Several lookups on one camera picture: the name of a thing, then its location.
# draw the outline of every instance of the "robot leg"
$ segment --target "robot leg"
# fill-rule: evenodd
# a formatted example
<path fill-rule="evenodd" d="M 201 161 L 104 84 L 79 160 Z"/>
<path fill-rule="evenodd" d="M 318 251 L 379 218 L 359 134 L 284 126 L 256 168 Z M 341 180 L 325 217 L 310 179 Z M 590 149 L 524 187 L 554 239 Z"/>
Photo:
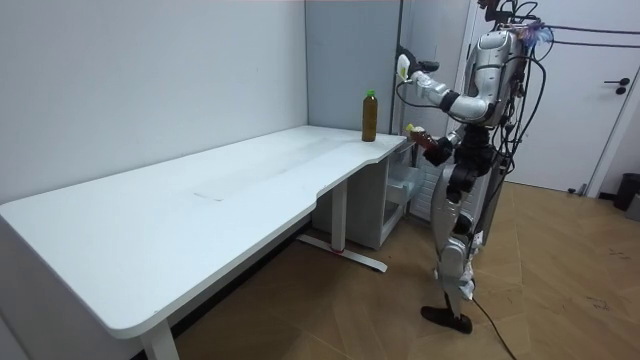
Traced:
<path fill-rule="evenodd" d="M 438 280 L 445 292 L 446 309 L 429 306 L 422 308 L 422 316 L 438 325 L 447 326 L 463 333 L 472 330 L 471 320 L 461 314 L 461 302 L 464 294 L 461 286 L 467 265 L 467 234 L 473 221 L 466 214 L 461 214 L 461 207 L 468 193 L 461 191 L 452 182 L 454 172 L 460 165 L 447 165 L 438 179 L 431 200 L 431 226 L 438 254 Z"/>

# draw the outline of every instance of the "power cord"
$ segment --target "power cord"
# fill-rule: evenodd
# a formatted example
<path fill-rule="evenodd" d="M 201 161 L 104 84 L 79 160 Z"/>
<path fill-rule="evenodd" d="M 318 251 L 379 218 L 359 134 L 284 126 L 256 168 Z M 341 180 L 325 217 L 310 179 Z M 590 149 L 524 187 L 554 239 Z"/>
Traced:
<path fill-rule="evenodd" d="M 547 70 L 544 68 L 544 66 L 542 66 L 540 61 L 538 61 L 535 58 L 530 57 L 530 56 L 514 56 L 514 57 L 510 58 L 509 60 L 507 60 L 507 63 L 511 62 L 511 61 L 513 61 L 515 59 L 528 59 L 530 61 L 529 66 L 531 66 L 531 62 L 536 64 L 536 66 L 538 66 L 540 68 L 540 70 L 542 71 L 542 85 L 540 85 L 540 93 L 538 94 L 538 99 L 537 99 L 536 104 L 535 104 L 535 106 L 533 108 L 533 111 L 531 112 L 531 115 L 529 116 L 529 119 L 527 120 L 527 122 L 526 122 L 524 128 L 522 129 L 522 131 L 519 134 L 516 134 L 515 143 L 513 144 L 513 147 L 511 149 L 511 151 L 505 157 L 505 160 L 507 160 L 508 163 L 507 163 L 507 167 L 505 169 L 504 175 L 502 175 L 502 178 L 500 179 L 500 183 L 498 184 L 498 186 L 496 186 L 496 189 L 493 191 L 493 193 L 491 193 L 491 195 L 488 198 L 486 198 L 487 200 L 485 202 L 484 207 L 482 208 L 480 216 L 478 217 L 478 222 L 476 222 L 476 229 L 477 229 L 477 226 L 482 224 L 482 220 L 484 219 L 484 216 L 487 213 L 487 209 L 489 208 L 489 205 L 491 205 L 491 203 L 493 201 L 493 198 L 498 194 L 500 189 L 502 189 L 502 185 L 504 184 L 504 180 L 507 178 L 509 169 L 511 168 L 511 166 L 514 163 L 513 162 L 513 158 L 514 158 L 514 156 L 516 154 L 516 151 L 518 151 L 518 147 L 522 143 L 522 138 L 524 137 L 524 134 L 527 132 L 527 129 L 529 129 L 529 126 L 531 125 L 531 121 L 533 120 L 533 118 L 535 117 L 536 113 L 538 112 L 538 108 L 540 107 L 540 102 L 542 101 L 542 95 L 544 94 L 544 90 L 545 90 L 545 88 L 547 86 Z"/>
<path fill-rule="evenodd" d="M 498 327 L 496 326 L 496 324 L 493 322 L 493 319 L 491 319 L 491 316 L 489 316 L 489 314 L 487 314 L 487 312 L 482 308 L 482 306 L 480 306 L 480 304 L 478 303 L 478 301 L 475 298 L 473 299 L 473 302 L 478 306 L 478 309 L 480 309 L 480 311 L 482 311 L 484 316 L 486 316 L 487 319 L 489 319 L 489 322 L 491 323 L 491 326 L 493 326 L 493 330 L 496 331 L 496 335 L 498 335 L 498 338 L 500 339 L 500 342 L 502 343 L 502 346 L 504 347 L 505 350 L 507 350 L 507 353 L 509 353 L 509 356 L 511 357 L 511 359 L 518 360 L 518 358 L 515 355 L 513 355 L 513 352 L 511 352 L 511 349 L 509 349 L 509 345 L 507 345 L 507 343 L 504 341 L 504 339 L 502 338 L 502 335 L 500 335 L 500 331 L 498 330 Z"/>
<path fill-rule="evenodd" d="M 529 12 L 527 12 L 527 14 L 525 15 L 525 17 L 528 17 L 529 15 L 531 15 L 533 13 L 533 11 L 538 8 L 538 2 L 537 1 L 526 1 L 523 2 L 522 4 L 520 4 L 517 8 L 516 11 L 514 12 L 514 15 L 518 15 L 518 11 L 520 11 L 520 9 L 522 9 L 524 6 L 526 5 L 533 5 L 531 7 L 531 9 L 529 9 Z M 524 23 L 524 19 L 520 19 L 520 24 Z"/>
<path fill-rule="evenodd" d="M 549 50 L 547 50 L 546 54 L 544 54 L 543 57 L 538 59 L 538 57 L 536 56 L 536 48 L 534 47 L 533 50 L 532 50 L 533 58 L 538 60 L 538 61 L 542 61 L 542 60 L 546 59 L 547 56 L 549 56 L 549 54 L 551 54 L 551 50 L 553 50 L 553 45 L 555 45 L 555 43 L 556 43 L 556 35 L 553 33 L 553 31 L 551 31 L 551 45 L 549 45 Z"/>
<path fill-rule="evenodd" d="M 593 32 L 593 33 L 601 33 L 601 34 L 640 35 L 640 31 L 593 29 L 593 28 L 582 28 L 582 27 L 575 27 L 575 26 L 547 25 L 547 24 L 544 24 L 544 27 L 548 27 L 550 29 L 557 29 L 557 30 L 582 31 L 582 32 Z"/>
<path fill-rule="evenodd" d="M 583 42 L 561 41 L 561 40 L 553 40 L 553 44 L 573 45 L 573 46 L 590 46 L 590 47 L 610 47 L 610 48 L 619 48 L 619 49 L 640 49 L 640 45 L 583 43 Z"/>

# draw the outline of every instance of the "desk leg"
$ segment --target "desk leg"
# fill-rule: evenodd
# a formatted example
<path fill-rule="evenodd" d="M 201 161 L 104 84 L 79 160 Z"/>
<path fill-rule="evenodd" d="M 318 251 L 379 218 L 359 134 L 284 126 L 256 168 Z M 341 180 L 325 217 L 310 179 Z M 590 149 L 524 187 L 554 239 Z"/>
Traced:
<path fill-rule="evenodd" d="M 179 360 L 169 323 L 164 320 L 142 334 L 142 345 L 149 360 Z"/>
<path fill-rule="evenodd" d="M 384 263 L 345 249 L 347 232 L 347 180 L 344 180 L 331 190 L 331 197 L 331 245 L 308 235 L 300 235 L 298 236 L 298 240 L 353 260 L 373 270 L 380 272 L 387 271 L 387 265 Z"/>

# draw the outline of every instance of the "brown liquid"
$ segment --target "brown liquid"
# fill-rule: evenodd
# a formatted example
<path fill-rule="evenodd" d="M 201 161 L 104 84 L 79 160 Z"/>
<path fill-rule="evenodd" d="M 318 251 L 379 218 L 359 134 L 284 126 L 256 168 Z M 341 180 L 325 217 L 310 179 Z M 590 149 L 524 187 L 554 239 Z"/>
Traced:
<path fill-rule="evenodd" d="M 362 102 L 362 141 L 376 140 L 378 126 L 378 99 L 367 96 Z"/>

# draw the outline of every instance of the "door handle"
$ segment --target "door handle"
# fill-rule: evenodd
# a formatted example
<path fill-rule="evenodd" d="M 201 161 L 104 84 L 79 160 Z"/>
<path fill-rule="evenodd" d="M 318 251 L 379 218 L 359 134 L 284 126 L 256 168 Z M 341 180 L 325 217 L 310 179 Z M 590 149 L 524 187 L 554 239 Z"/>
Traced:
<path fill-rule="evenodd" d="M 631 79 L 623 78 L 623 79 L 620 79 L 618 81 L 605 81 L 604 83 L 605 84 L 618 84 L 620 86 L 627 86 L 627 85 L 631 84 Z"/>

